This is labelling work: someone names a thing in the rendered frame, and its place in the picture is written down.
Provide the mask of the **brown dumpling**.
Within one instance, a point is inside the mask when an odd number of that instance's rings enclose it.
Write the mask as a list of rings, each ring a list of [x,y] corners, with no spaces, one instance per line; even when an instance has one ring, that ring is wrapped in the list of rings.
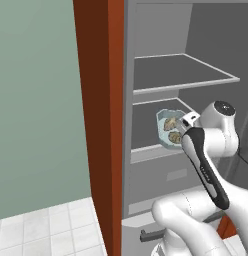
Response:
[[[168,135],[168,139],[175,144],[180,144],[181,143],[181,133],[174,131],[170,132]]]
[[[175,117],[171,117],[171,118],[167,118],[164,122],[164,130],[165,131],[169,131],[172,130],[176,127],[176,118]]]

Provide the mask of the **grey fridge shelf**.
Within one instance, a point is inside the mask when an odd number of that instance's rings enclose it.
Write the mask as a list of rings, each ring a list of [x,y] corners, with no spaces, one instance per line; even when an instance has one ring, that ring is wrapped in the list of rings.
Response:
[[[240,78],[186,53],[141,56],[134,61],[133,95],[239,82]]]
[[[134,103],[131,163],[180,154],[182,152],[181,147],[165,148],[160,144],[156,114],[163,109],[182,110],[184,113],[192,111],[192,108],[179,98]]]

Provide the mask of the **grey fridge drawer front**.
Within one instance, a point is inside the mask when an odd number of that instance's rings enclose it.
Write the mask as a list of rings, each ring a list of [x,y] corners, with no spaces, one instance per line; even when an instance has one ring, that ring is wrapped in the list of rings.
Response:
[[[164,229],[159,226],[150,212],[122,220],[122,256],[151,256],[154,247],[161,239],[141,242],[140,232],[153,232]]]

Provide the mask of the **grey fridge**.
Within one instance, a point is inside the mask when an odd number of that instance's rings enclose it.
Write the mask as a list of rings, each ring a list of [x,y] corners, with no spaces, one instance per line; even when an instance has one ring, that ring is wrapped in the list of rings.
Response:
[[[166,196],[204,186],[185,152],[131,163],[133,104],[179,98],[202,113],[224,101],[235,110],[237,152],[212,159],[229,183],[248,190],[248,0],[124,0],[122,220],[150,212]],[[136,57],[186,53],[240,78],[239,82],[134,96]],[[231,256],[247,256],[236,227],[218,209],[204,222]]]

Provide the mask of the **brown wooden cabinet panel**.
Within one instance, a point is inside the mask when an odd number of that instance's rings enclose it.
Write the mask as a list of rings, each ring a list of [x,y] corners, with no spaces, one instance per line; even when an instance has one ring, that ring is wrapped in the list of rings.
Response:
[[[124,0],[73,0],[91,192],[121,256]]]

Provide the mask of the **clear tupperware container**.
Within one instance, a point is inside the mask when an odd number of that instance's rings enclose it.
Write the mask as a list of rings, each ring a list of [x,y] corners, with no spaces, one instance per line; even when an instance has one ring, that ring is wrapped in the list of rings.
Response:
[[[159,137],[159,142],[162,146],[168,149],[179,149],[181,147],[180,144],[175,144],[172,143],[168,139],[168,135],[170,132],[177,131],[177,128],[175,127],[172,130],[165,131],[164,130],[164,122],[167,118],[175,117],[176,120],[180,119],[181,117],[184,116],[184,112],[181,110],[169,110],[169,109],[162,109],[156,114],[156,119],[157,119],[157,129],[158,129],[158,137]]]

